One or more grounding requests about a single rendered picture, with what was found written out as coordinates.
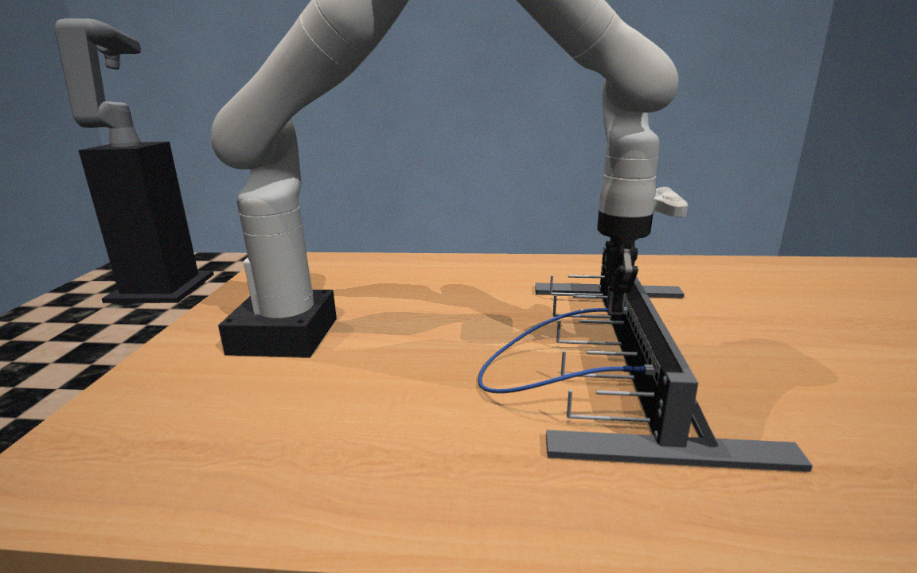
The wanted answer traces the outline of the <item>blue patch cable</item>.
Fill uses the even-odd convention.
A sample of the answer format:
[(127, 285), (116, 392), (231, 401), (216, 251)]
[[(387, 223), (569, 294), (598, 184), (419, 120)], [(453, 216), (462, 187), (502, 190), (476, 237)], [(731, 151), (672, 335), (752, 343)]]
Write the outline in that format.
[(583, 370), (583, 371), (579, 371), (579, 372), (570, 373), (570, 374), (567, 374), (567, 375), (561, 375), (561, 376), (558, 376), (558, 377), (556, 377), (556, 378), (552, 378), (552, 380), (545, 380), (545, 381), (540, 381), (540, 382), (534, 382), (534, 384), (528, 384), (528, 385), (525, 385), (524, 387), (506, 388), (506, 389), (493, 389), (493, 388), (485, 387), (485, 385), (482, 384), (482, 375), (483, 375), (483, 373), (485, 372), (485, 370), (486, 370), (486, 368), (488, 367), (488, 365), (489, 365), (492, 361), (494, 361), (494, 359), (495, 359), (499, 354), (501, 354), (503, 351), (505, 351), (505, 349), (507, 349), (507, 348), (509, 348), (509, 347), (512, 347), (512, 345), (514, 344), (514, 342), (517, 342), (517, 341), (521, 340), (523, 337), (525, 337), (525, 335), (528, 335), (528, 334), (531, 333), (532, 331), (534, 331), (534, 330), (536, 330), (536, 329), (539, 329), (539, 328), (542, 327), (542, 326), (545, 326), (545, 324), (548, 324), (548, 323), (551, 323), (551, 322), (556, 322), (556, 320), (561, 319), (561, 318), (564, 318), (564, 317), (570, 317), (570, 316), (572, 316), (572, 315), (583, 314), (583, 313), (590, 313), (590, 312), (608, 312), (608, 308), (592, 308), (592, 309), (585, 309), (585, 310), (576, 310), (576, 311), (572, 311), (572, 312), (567, 313), (567, 314), (561, 314), (561, 315), (558, 315), (558, 316), (556, 316), (556, 317), (552, 317), (551, 319), (548, 319), (546, 322), (542, 322), (542, 323), (540, 323), (540, 324), (537, 324), (537, 325), (534, 326), (532, 329), (529, 329), (529, 330), (525, 331), (523, 334), (519, 335), (519, 337), (514, 338), (514, 340), (512, 340), (511, 342), (507, 342), (507, 345), (505, 345), (505, 347), (502, 347), (501, 349), (499, 349), (498, 352), (495, 353), (493, 356), (491, 356), (491, 357), (489, 358), (489, 360), (486, 362), (486, 364), (483, 365), (483, 367), (482, 367), (482, 369), (481, 369), (481, 371), (480, 371), (480, 373), (479, 373), (479, 380), (478, 380), (478, 381), (479, 381), (479, 387), (480, 387), (481, 389), (484, 389), (484, 391), (491, 392), (491, 394), (510, 394), (511, 392), (519, 392), (519, 391), (524, 391), (524, 389), (531, 389), (531, 388), (537, 388), (537, 387), (544, 387), (544, 386), (547, 385), (547, 384), (552, 384), (552, 382), (558, 382), (558, 381), (562, 381), (562, 380), (570, 380), (571, 378), (574, 378), (574, 377), (577, 377), (577, 376), (587, 375), (587, 374), (596, 373), (596, 372), (611, 372), (611, 371), (632, 372), (632, 371), (633, 371), (633, 367), (632, 367), (632, 366), (612, 366), (612, 367), (591, 368), (591, 369), (587, 369), (587, 370)]

